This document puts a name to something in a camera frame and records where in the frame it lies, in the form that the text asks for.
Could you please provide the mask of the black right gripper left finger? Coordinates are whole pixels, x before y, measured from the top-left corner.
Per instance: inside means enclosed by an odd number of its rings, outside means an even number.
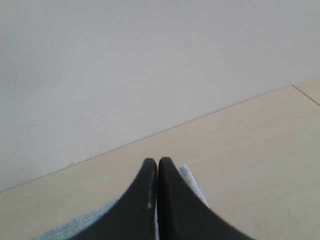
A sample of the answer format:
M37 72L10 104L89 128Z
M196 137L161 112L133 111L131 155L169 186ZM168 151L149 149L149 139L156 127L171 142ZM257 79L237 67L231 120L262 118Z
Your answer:
M72 240L154 240L157 164L147 158L135 179L105 214Z

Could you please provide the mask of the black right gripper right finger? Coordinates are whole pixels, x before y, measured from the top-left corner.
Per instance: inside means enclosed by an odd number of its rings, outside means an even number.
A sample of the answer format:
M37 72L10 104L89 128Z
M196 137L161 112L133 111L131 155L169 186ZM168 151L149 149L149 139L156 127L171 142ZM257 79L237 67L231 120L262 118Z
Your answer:
M161 240L251 239L206 206L169 157L158 164L157 219Z

